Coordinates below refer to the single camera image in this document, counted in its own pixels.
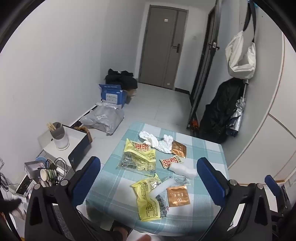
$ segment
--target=door lock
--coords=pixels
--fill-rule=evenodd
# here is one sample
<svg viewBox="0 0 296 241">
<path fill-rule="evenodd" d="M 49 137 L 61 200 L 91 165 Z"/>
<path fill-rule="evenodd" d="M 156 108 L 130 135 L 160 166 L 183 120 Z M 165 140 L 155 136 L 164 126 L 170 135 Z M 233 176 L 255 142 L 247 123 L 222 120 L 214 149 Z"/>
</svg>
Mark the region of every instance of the door lock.
<svg viewBox="0 0 296 241">
<path fill-rule="evenodd" d="M 172 48 L 173 48 L 173 49 L 177 49 L 177 53 L 179 53 L 180 46 L 181 46 L 181 45 L 180 45 L 180 44 L 178 44 L 177 46 L 173 46 Z"/>
<path fill-rule="evenodd" d="M 216 42 L 214 42 L 213 44 L 209 43 L 209 45 L 210 46 L 213 46 L 213 48 L 216 49 L 216 51 L 220 49 L 220 47 L 217 46 L 217 43 Z"/>
</svg>

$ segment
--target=gray plastic bag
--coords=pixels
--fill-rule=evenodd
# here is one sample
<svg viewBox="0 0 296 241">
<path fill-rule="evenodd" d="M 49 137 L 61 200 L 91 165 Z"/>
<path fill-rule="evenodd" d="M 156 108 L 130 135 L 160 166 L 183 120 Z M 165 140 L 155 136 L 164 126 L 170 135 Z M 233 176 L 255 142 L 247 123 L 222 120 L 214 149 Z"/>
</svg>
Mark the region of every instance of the gray plastic bag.
<svg viewBox="0 0 296 241">
<path fill-rule="evenodd" d="M 111 103 L 96 103 L 97 108 L 80 119 L 87 126 L 112 135 L 124 118 L 120 105 Z"/>
</svg>

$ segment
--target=person's hand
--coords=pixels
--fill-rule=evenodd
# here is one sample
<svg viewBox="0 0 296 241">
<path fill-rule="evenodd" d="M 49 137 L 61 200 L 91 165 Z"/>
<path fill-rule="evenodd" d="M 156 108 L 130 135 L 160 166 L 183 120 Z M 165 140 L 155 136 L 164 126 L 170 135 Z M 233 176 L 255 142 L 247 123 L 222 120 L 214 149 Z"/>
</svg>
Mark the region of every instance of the person's hand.
<svg viewBox="0 0 296 241">
<path fill-rule="evenodd" d="M 140 237 L 137 241 L 151 241 L 151 237 L 146 234 L 146 235 Z"/>
</svg>

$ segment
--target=white tissue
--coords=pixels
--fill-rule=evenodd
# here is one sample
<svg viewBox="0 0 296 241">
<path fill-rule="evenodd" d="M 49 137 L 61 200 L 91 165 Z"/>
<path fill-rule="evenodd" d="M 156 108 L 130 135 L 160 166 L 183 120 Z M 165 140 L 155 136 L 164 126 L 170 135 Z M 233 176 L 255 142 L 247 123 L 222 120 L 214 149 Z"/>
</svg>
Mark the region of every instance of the white tissue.
<svg viewBox="0 0 296 241">
<path fill-rule="evenodd" d="M 173 147 L 173 141 L 174 138 L 172 136 L 163 135 L 163 140 L 158 141 L 157 138 L 149 134 L 148 132 L 142 131 L 139 134 L 139 137 L 144 139 L 144 143 L 148 146 L 151 146 L 161 152 L 171 154 L 172 153 L 172 147 Z"/>
<path fill-rule="evenodd" d="M 156 188 L 154 188 L 148 195 L 150 198 L 155 198 L 174 184 L 176 184 L 176 181 L 172 178 L 169 178 L 163 181 L 161 184 L 159 184 Z"/>
<path fill-rule="evenodd" d="M 187 177 L 189 179 L 193 179 L 197 176 L 197 170 L 196 169 L 189 169 L 182 163 L 176 163 L 172 162 L 170 164 L 170 171 L 173 171 L 177 175 Z"/>
</svg>

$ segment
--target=white cabinet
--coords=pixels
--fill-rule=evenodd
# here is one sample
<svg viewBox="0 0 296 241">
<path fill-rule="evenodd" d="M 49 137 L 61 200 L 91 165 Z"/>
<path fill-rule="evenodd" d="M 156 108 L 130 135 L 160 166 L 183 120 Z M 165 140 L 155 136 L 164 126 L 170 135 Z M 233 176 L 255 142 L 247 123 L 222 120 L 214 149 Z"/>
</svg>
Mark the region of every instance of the white cabinet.
<svg viewBox="0 0 296 241">
<path fill-rule="evenodd" d="M 275 177 L 295 151 L 296 139 L 272 117 L 267 116 L 250 146 L 229 168 L 229 176 L 238 183 L 264 183 L 265 176 Z"/>
<path fill-rule="evenodd" d="M 283 73 L 270 114 L 296 136 L 296 54 L 285 37 L 285 59 Z"/>
</svg>

